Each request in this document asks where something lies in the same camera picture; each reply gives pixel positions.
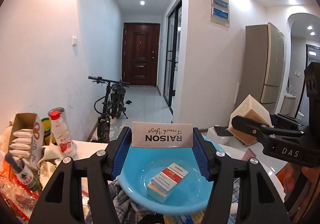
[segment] clothing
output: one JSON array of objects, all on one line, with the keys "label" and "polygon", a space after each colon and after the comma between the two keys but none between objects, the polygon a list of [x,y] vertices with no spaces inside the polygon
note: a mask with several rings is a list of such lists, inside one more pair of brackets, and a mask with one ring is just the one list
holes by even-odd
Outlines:
[{"label": "clothing", "polygon": [[[232,203],[239,200],[239,186],[240,179],[234,179]],[[145,216],[155,215],[154,212],[143,208],[136,204],[128,195],[122,190],[118,180],[115,180],[109,184],[109,190],[113,204],[116,209],[119,221],[121,224],[138,224]],[[235,215],[229,216],[228,224],[234,224],[236,222]],[[86,224],[94,224],[92,220],[91,211],[89,211],[86,220]]]}]

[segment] electrical panel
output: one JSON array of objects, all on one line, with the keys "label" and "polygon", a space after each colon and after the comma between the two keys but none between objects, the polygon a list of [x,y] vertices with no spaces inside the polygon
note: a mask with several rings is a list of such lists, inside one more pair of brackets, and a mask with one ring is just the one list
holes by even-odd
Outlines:
[{"label": "electrical panel", "polygon": [[230,27],[229,0],[210,0],[210,2],[210,21],[225,27]]}]

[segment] bicycle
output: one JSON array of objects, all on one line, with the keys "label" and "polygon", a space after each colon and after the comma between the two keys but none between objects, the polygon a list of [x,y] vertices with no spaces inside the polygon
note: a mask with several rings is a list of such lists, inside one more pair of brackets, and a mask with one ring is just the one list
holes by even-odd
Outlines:
[{"label": "bicycle", "polygon": [[[93,82],[96,82],[97,84],[107,84],[106,88],[106,95],[102,98],[98,99],[94,103],[94,110],[100,114],[98,117],[98,129],[97,129],[97,136],[98,141],[92,140],[92,142],[97,143],[109,143],[110,142],[110,118],[117,118],[119,119],[121,116],[121,113],[125,115],[126,118],[127,115],[125,114],[126,107],[124,106],[124,95],[125,95],[125,88],[128,87],[129,83],[122,82],[122,81],[112,81],[103,79],[101,76],[94,77],[89,76],[88,79],[93,80]],[[98,111],[96,108],[97,102],[104,99],[103,109],[102,112]]]}]

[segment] wooden door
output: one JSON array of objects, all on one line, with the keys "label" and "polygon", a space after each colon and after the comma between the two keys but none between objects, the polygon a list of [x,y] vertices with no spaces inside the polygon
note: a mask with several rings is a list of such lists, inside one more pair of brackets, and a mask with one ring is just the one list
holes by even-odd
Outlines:
[{"label": "wooden door", "polygon": [[125,23],[122,80],[132,85],[156,86],[160,24]]}]

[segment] blue gripper pad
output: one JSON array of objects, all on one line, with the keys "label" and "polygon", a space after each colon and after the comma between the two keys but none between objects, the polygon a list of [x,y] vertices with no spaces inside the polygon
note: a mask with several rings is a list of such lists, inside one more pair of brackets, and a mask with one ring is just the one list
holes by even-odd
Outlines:
[{"label": "blue gripper pad", "polygon": [[[113,156],[113,168],[110,174],[112,179],[115,179],[122,171],[124,161],[127,157],[127,154],[131,145],[131,140],[132,140],[131,128],[124,127],[118,139],[114,140],[114,141],[118,141],[118,143],[120,142],[120,144],[117,144],[117,149]],[[111,143],[114,141],[111,141],[107,146],[107,152],[109,156],[110,156],[110,153],[112,153],[112,150],[110,147],[110,153],[109,153],[108,148],[111,145]]]},{"label": "blue gripper pad", "polygon": [[210,167],[214,166],[214,154],[217,152],[214,145],[205,141],[198,130],[193,128],[193,154],[196,158],[200,173],[207,181],[212,181],[212,174],[214,173]]}]

